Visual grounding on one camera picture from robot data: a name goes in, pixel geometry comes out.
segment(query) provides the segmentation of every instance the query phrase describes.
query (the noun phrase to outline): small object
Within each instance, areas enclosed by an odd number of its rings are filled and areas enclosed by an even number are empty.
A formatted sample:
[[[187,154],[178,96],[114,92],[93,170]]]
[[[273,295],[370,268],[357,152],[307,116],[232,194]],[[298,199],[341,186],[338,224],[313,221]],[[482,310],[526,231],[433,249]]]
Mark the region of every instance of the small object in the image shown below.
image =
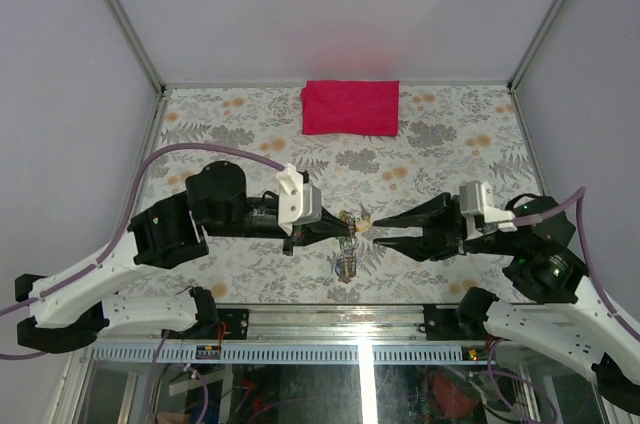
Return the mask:
[[[365,207],[360,203],[360,219],[363,221],[366,219],[371,219],[371,213],[365,209]]]
[[[335,272],[340,282],[348,284],[351,279],[356,277],[357,270],[356,250],[358,249],[358,239],[356,238],[356,220],[347,211],[340,211],[338,216],[341,221],[347,224],[349,236],[338,237],[342,255],[336,261]]]
[[[398,81],[309,81],[302,90],[302,133],[398,135]]]

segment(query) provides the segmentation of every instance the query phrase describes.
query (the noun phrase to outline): glass panel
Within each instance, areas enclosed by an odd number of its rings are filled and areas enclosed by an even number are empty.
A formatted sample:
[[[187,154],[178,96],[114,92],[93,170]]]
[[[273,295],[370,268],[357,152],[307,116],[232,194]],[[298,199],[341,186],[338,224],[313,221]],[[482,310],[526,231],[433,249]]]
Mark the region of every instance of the glass panel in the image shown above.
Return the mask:
[[[486,358],[484,350],[476,351],[480,360]],[[363,361],[363,355],[361,349],[360,365],[194,364],[207,381],[209,405],[202,422],[521,422],[519,416],[501,402],[486,375],[469,379],[470,370],[481,373],[486,366],[468,362],[459,366],[374,367],[372,362]],[[605,422],[591,385],[571,370],[518,346],[501,346],[497,360],[496,369],[531,379],[544,390],[560,411],[559,424]],[[148,364],[96,363],[93,389],[83,409],[86,422],[146,424],[148,408],[144,395],[149,367]],[[551,409],[542,396],[508,378],[499,377],[498,384],[500,392],[520,412],[542,421],[551,419]],[[193,424],[204,406],[201,382],[179,364],[158,365],[151,394],[157,424]]]

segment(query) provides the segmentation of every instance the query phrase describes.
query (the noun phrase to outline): white plastic bracket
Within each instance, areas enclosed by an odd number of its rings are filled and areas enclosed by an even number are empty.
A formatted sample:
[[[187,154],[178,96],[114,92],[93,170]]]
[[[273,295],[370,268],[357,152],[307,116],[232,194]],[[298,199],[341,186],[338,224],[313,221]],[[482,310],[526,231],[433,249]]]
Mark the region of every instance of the white plastic bracket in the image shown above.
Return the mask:
[[[478,230],[476,216],[482,216],[485,224],[493,224],[502,232],[515,232],[515,214],[497,208],[493,202],[493,189],[488,182],[471,181],[460,186],[460,213],[467,222],[467,239],[476,239],[485,233]]]
[[[291,235],[293,223],[304,212],[304,179],[293,164],[286,164],[283,171],[276,173],[280,186],[278,199],[278,225]]]

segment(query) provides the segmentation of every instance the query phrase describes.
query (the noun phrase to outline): red component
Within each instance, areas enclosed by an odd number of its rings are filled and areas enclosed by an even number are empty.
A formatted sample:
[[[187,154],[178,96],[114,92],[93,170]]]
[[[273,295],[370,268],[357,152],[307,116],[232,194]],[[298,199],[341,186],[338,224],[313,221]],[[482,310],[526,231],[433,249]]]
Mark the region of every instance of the red component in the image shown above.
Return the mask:
[[[436,401],[434,404],[446,419],[462,419],[471,414],[480,402],[451,384],[443,372],[434,372],[429,376],[429,381]]]
[[[309,81],[302,90],[302,134],[398,135],[398,81]]]

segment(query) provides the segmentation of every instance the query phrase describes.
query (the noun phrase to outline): table surface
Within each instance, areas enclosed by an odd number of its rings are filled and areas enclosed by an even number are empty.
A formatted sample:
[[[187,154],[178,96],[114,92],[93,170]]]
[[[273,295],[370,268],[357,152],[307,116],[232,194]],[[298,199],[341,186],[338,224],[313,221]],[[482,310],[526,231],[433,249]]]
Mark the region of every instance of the table surface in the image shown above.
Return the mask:
[[[435,195],[457,192],[466,181],[489,181],[497,205],[537,192],[531,159],[504,86],[401,86],[396,138],[347,134],[303,136],[300,88],[174,89],[168,98],[157,148],[209,142],[245,149],[309,171],[323,205],[362,219],[358,272],[349,284],[332,270],[339,252],[331,239],[282,255],[275,240],[209,238],[208,256],[160,277],[136,281],[132,295],[174,294],[199,285],[224,303],[417,304],[458,302],[481,286],[512,302],[525,301],[501,268],[509,258],[456,256],[415,262],[375,246],[376,237],[419,235],[416,230],[370,227]],[[176,152],[149,171],[142,208],[184,189],[184,180],[227,157]],[[230,158],[247,175],[248,195],[275,191],[273,170]]]

